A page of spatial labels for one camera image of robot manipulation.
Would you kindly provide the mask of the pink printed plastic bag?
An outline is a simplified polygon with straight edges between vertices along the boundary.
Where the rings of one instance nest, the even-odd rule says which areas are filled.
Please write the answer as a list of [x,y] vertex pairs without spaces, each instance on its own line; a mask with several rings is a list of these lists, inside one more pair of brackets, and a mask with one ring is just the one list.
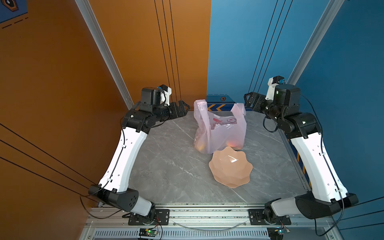
[[194,140],[195,149],[203,154],[212,154],[226,147],[242,149],[247,131],[245,116],[244,104],[234,104],[231,115],[224,117],[210,112],[205,100],[196,100],[194,118],[198,129]]

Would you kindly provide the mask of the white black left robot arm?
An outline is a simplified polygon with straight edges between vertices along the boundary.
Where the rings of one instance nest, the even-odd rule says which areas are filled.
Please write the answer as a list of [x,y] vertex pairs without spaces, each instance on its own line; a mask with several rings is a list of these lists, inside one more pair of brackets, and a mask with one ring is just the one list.
[[123,117],[116,151],[99,183],[90,186],[90,197],[136,214],[147,223],[154,220],[156,205],[141,197],[137,190],[130,189],[129,179],[150,130],[188,113],[189,105],[184,101],[172,102],[171,95],[172,89],[166,85],[142,89],[141,100]]

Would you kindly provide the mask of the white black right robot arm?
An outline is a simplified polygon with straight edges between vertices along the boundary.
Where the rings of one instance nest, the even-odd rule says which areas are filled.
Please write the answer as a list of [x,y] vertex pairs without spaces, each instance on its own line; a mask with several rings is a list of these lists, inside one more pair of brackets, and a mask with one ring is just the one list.
[[311,183],[311,190],[294,198],[276,199],[265,204],[264,218],[278,223],[289,215],[303,215],[313,220],[332,216],[356,205],[357,195],[349,193],[338,177],[326,153],[323,130],[317,117],[300,112],[301,91],[294,85],[274,84],[271,94],[245,94],[245,106],[262,113],[277,124],[299,157]]

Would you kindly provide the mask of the beige wavy fruit plate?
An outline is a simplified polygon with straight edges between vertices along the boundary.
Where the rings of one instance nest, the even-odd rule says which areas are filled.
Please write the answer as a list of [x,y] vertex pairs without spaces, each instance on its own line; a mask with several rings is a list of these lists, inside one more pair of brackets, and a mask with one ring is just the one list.
[[231,147],[215,151],[209,167],[218,183],[232,189],[249,183],[253,170],[253,165],[247,160],[246,154]]

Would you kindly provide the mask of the left green circuit board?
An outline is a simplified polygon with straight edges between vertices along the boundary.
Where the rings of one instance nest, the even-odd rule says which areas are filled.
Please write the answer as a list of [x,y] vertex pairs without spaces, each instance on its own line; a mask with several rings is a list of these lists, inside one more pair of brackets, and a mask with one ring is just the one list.
[[139,239],[155,239],[160,236],[160,233],[156,229],[144,229],[141,228],[139,230]]

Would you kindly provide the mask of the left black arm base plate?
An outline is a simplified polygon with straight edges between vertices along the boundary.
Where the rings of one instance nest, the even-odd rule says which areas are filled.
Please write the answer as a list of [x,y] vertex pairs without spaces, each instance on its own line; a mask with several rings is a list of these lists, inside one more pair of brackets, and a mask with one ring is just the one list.
[[147,216],[138,214],[132,214],[129,218],[129,226],[144,226],[144,225],[156,225],[160,223],[162,226],[167,226],[170,220],[169,209],[155,209],[151,210]]

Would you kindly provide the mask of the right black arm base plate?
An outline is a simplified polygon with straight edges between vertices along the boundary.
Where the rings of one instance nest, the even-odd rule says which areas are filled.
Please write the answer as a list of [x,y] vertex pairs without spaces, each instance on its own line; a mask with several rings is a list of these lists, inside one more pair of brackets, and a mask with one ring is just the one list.
[[285,225],[289,226],[292,224],[289,216],[276,217],[274,220],[268,221],[262,209],[249,209],[249,220],[252,226],[261,225]]

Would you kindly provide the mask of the right aluminium corner post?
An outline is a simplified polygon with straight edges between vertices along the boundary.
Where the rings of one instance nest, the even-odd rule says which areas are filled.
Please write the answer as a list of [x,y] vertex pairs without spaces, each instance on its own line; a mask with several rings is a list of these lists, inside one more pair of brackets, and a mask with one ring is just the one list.
[[344,4],[344,0],[331,0],[328,2],[323,14],[321,15],[309,41],[307,42],[298,62],[296,63],[287,83],[296,85],[310,62],[313,54],[327,33],[336,15]]

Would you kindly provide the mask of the aluminium corner post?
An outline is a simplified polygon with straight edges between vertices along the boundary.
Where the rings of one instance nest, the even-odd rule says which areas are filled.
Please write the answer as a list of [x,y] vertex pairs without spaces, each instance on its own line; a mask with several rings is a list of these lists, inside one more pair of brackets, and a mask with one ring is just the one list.
[[328,2],[323,14],[321,15],[309,41],[307,42],[298,62],[296,63],[287,83],[296,85],[310,62],[313,54],[327,33],[336,15],[344,4],[344,0],[331,0]]
[[111,76],[127,106],[128,109],[132,108],[134,103],[131,95],[127,89],[122,74],[118,68],[118,65],[113,57],[107,40],[103,34],[100,24],[96,18],[96,15],[91,7],[89,1],[86,0],[75,0],[83,19],[85,20],[88,29],[101,53],[106,66],[108,67]]

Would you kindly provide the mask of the left aluminium corner post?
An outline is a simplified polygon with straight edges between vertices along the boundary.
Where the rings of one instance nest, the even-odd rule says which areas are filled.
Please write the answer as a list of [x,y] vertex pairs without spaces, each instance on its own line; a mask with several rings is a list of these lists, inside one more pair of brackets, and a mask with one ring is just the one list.
[[132,108],[134,103],[131,95],[127,89],[122,74],[118,68],[118,65],[113,57],[107,40],[103,34],[100,24],[96,18],[96,15],[91,7],[89,1],[86,0],[75,0],[83,19],[85,20],[88,29],[101,53],[106,66],[108,67],[111,76],[127,106],[128,109]]

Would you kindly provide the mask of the aluminium front rail frame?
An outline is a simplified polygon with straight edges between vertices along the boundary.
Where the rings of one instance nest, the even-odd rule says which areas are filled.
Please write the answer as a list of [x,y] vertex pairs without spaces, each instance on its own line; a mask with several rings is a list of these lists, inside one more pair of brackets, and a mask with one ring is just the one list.
[[[290,215],[292,224],[252,226],[249,209],[263,209],[258,204],[170,204],[157,209],[169,209],[167,226],[129,226],[132,214],[104,206],[91,209],[81,240],[341,240],[333,218],[316,221],[301,215]],[[139,239],[139,230],[156,229],[155,239]],[[289,233],[277,235],[277,228],[288,228]]]

